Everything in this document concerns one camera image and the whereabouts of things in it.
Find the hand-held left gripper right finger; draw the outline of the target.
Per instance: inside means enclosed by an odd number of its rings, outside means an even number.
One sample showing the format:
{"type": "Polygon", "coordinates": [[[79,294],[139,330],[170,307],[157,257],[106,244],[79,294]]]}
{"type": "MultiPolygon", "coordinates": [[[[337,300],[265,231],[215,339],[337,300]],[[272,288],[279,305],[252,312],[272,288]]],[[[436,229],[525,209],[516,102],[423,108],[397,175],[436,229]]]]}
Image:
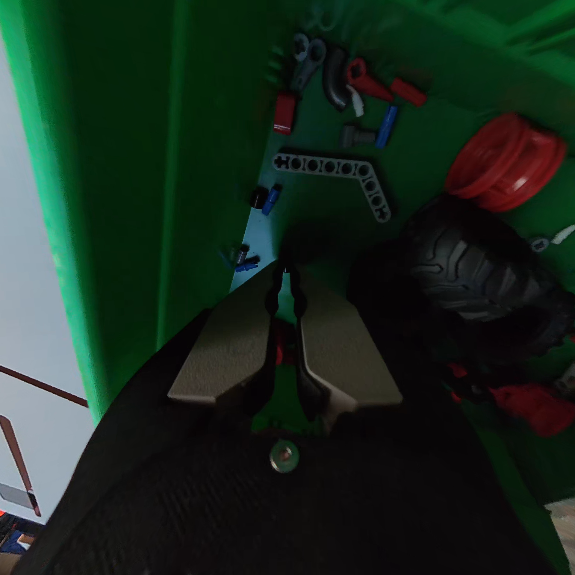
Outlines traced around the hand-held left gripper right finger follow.
{"type": "Polygon", "coordinates": [[[341,415],[399,406],[403,396],[356,307],[294,263],[297,390],[329,432],[341,415]]]}

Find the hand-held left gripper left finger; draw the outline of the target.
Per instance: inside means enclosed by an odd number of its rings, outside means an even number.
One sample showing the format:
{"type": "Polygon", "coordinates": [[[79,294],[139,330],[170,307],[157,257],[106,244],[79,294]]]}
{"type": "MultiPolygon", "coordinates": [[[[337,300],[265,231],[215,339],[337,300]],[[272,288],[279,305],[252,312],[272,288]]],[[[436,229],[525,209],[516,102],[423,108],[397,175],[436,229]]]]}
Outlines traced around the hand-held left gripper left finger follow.
{"type": "Polygon", "coordinates": [[[276,367],[272,319],[282,275],[280,260],[272,261],[213,308],[169,389],[170,399],[244,417],[269,402],[276,367]]]}

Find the small red lego piece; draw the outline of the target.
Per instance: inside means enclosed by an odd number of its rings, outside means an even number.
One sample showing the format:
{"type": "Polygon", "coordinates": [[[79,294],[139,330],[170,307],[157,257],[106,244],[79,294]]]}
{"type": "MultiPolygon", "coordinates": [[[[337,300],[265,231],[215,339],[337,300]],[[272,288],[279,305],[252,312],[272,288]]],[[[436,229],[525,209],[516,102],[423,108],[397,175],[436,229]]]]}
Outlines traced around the small red lego piece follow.
{"type": "Polygon", "coordinates": [[[276,366],[296,364],[296,329],[281,319],[273,319],[273,334],[276,346],[276,366]]]}

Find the green plastic bin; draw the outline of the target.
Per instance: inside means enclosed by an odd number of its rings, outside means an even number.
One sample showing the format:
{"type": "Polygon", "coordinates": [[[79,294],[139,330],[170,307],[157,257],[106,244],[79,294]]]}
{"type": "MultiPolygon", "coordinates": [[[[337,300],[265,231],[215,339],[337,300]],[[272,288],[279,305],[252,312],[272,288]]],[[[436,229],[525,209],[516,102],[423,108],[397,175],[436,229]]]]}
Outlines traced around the green plastic bin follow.
{"type": "Polygon", "coordinates": [[[574,403],[554,386],[574,330],[543,356],[480,361],[401,240],[505,113],[568,150],[537,195],[492,214],[527,243],[574,224],[574,1],[1,1],[1,39],[96,420],[54,503],[27,456],[14,491],[45,526],[10,574],[574,574],[547,509],[574,500],[574,423],[542,438],[489,391],[536,383],[574,403]],[[363,117],[337,112],[322,64],[291,135],[275,133],[297,32],[426,104],[361,94],[363,117]],[[339,147],[390,105],[385,148],[339,147]],[[279,152],[370,162],[391,220],[354,181],[275,170],[279,152]],[[249,197],[275,184],[266,217],[249,197]],[[257,269],[235,273],[240,244],[257,269]],[[253,417],[168,397],[209,313],[275,260],[356,307],[399,406],[326,432],[296,364],[275,367],[253,417]]]}

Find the black rubber lego tire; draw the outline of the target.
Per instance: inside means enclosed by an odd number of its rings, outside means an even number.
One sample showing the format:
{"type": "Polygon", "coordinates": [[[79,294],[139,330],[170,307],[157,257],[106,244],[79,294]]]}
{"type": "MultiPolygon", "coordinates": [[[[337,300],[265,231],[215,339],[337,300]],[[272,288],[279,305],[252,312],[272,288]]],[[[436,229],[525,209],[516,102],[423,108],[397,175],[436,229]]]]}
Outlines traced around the black rubber lego tire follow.
{"type": "Polygon", "coordinates": [[[574,330],[574,294],[507,223],[442,194],[407,220],[404,269],[485,363],[518,363],[574,330]]]}

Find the red lego panel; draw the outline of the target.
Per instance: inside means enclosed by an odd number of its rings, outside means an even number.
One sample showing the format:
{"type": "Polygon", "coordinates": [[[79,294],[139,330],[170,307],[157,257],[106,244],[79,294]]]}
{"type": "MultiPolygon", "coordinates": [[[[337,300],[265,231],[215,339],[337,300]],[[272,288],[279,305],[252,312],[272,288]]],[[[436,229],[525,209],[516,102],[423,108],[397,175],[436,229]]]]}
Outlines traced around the red lego panel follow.
{"type": "Polygon", "coordinates": [[[574,423],[574,403],[536,383],[489,388],[495,404],[525,421],[537,436],[551,438],[574,423]]]}

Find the grey bent lego beam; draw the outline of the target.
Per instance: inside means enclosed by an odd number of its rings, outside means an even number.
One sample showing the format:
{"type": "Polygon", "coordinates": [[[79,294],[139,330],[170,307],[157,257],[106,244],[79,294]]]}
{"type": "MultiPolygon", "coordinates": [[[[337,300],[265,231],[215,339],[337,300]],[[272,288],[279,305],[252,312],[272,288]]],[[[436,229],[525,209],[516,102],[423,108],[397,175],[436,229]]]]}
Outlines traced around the grey bent lego beam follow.
{"type": "Polygon", "coordinates": [[[272,157],[271,165],[277,171],[290,174],[318,175],[354,181],[360,186],[378,223],[388,223],[392,218],[383,187],[373,165],[368,161],[279,152],[272,157]]]}

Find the dark grey lego pin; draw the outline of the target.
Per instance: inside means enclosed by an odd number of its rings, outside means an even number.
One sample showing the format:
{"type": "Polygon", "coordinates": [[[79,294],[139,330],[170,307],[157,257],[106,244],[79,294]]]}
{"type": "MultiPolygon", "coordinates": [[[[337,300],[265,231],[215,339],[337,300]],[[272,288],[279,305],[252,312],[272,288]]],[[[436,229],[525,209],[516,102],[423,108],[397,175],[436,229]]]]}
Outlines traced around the dark grey lego pin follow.
{"type": "Polygon", "coordinates": [[[339,147],[343,149],[356,146],[375,145],[377,131],[364,129],[355,125],[344,125],[341,127],[339,135],[339,147]]]}

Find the red lego wheel rim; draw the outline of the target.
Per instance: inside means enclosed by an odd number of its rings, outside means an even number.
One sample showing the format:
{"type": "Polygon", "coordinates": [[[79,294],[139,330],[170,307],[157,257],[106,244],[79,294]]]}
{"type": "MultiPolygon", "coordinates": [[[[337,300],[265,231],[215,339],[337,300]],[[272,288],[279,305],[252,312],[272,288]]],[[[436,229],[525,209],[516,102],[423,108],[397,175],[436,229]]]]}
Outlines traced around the red lego wheel rim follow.
{"type": "Polygon", "coordinates": [[[460,150],[444,191],[491,213],[508,212],[550,182],[567,150],[557,133],[520,114],[505,113],[485,124],[460,150]]]}

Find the red lego axle connector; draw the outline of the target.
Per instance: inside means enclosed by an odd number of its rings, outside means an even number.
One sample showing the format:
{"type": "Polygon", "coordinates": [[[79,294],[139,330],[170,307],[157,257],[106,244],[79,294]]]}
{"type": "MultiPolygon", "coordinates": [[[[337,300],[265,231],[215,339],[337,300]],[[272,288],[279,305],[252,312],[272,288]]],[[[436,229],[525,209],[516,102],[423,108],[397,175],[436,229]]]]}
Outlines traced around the red lego axle connector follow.
{"type": "Polygon", "coordinates": [[[390,90],[396,97],[399,97],[418,108],[422,107],[427,102],[427,94],[425,92],[398,76],[393,79],[390,85],[390,90]]]}

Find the red lego tooth piece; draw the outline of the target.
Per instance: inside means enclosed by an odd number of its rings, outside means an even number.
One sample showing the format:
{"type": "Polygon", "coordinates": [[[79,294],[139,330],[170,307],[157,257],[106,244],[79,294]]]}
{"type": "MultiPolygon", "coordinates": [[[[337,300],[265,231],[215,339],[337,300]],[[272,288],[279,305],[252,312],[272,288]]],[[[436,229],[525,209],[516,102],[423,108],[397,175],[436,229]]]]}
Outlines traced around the red lego tooth piece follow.
{"type": "Polygon", "coordinates": [[[358,93],[389,103],[393,102],[392,92],[382,82],[369,74],[367,63],[362,57],[357,57],[349,62],[346,76],[348,84],[358,93]]]}

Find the black curved lego piece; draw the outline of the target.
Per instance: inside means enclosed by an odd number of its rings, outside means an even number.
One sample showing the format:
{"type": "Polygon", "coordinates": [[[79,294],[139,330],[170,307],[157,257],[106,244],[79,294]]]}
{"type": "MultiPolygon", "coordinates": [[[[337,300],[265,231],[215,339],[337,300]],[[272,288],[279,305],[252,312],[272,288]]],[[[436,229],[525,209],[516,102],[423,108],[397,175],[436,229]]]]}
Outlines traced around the black curved lego piece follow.
{"type": "Polygon", "coordinates": [[[351,102],[347,88],[348,53],[341,47],[329,48],[323,62],[322,86],[324,95],[337,112],[344,111],[351,102]]]}

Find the dark grey lego lever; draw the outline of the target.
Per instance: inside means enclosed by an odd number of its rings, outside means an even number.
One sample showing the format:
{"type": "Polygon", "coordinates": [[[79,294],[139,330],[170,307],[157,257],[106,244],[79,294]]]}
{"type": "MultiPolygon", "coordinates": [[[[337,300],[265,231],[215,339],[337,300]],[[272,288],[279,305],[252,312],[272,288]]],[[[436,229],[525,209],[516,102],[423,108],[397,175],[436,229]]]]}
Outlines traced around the dark grey lego lever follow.
{"type": "Polygon", "coordinates": [[[293,36],[293,56],[296,69],[289,85],[292,93],[302,93],[312,76],[323,64],[327,46],[322,38],[309,39],[305,33],[297,32],[293,36]]]}

